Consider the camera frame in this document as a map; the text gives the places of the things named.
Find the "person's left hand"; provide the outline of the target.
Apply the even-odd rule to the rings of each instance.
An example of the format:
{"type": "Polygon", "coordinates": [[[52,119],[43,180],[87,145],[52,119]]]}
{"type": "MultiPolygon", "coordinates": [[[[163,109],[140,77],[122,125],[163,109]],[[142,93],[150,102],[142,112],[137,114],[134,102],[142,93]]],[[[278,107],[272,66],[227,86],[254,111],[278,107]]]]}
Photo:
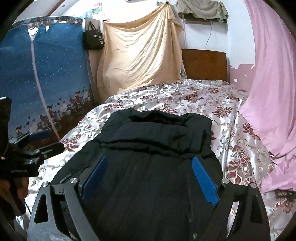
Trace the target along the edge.
{"type": "MultiPolygon", "coordinates": [[[[10,192],[10,188],[11,188],[10,181],[1,180],[0,186],[1,186],[1,198],[3,198],[8,203],[12,203],[14,199],[10,192]]],[[[13,181],[13,186],[16,188],[15,192],[17,193],[19,199],[26,198],[29,192],[29,189],[28,189],[29,177],[16,178],[13,181]]]]}

